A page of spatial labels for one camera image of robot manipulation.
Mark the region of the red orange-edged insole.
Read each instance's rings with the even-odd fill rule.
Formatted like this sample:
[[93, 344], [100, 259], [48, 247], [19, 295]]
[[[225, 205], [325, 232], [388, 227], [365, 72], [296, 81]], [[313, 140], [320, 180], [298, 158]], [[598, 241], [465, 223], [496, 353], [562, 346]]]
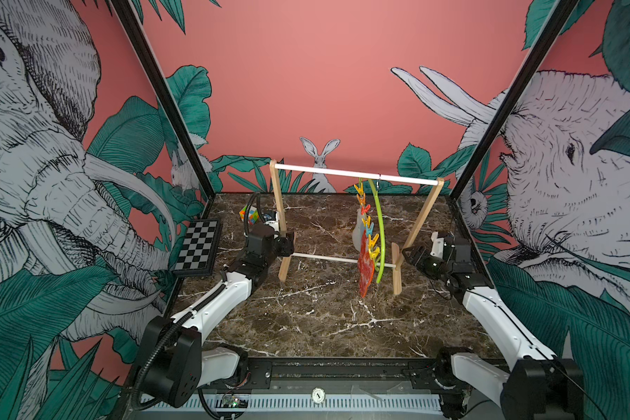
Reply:
[[360, 273], [359, 291], [360, 296], [365, 298], [369, 286], [374, 279], [376, 266], [369, 254], [369, 239], [365, 231], [362, 232], [362, 244], [360, 245], [360, 254], [358, 257], [358, 271]]

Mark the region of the green clip hanger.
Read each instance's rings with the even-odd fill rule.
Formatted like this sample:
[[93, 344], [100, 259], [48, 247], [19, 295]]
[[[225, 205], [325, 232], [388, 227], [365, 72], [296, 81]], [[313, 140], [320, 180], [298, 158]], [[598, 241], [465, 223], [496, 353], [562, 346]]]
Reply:
[[372, 283], [379, 284], [383, 277], [386, 256], [385, 230], [379, 194], [376, 183], [372, 180], [360, 178], [353, 187], [359, 203], [358, 209], [362, 213], [367, 239], [369, 239], [369, 254], [376, 266]]

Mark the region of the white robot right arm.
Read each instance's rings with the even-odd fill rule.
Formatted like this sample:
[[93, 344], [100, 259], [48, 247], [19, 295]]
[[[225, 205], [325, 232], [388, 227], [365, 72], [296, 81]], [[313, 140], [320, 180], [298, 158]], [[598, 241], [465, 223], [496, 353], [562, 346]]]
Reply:
[[560, 359], [504, 304], [490, 279], [476, 271], [470, 243], [434, 234], [430, 246], [402, 249], [404, 262], [429, 279], [441, 280], [452, 299], [478, 320], [502, 353], [506, 369], [467, 348], [441, 348], [430, 383], [443, 390], [441, 411], [461, 419], [476, 389], [507, 419], [582, 419], [584, 375], [572, 359]]

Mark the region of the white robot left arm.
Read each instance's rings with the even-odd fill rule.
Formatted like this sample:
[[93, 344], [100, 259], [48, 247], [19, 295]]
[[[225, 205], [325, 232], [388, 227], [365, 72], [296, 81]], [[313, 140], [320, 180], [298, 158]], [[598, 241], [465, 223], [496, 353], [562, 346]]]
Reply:
[[293, 232], [255, 224], [241, 253], [220, 271], [215, 287], [187, 309], [149, 322], [136, 357], [131, 409], [144, 411], [163, 402], [179, 408], [201, 386], [236, 375], [239, 351], [226, 346], [205, 351], [203, 344], [236, 306], [261, 287], [271, 265], [294, 253], [294, 240]]

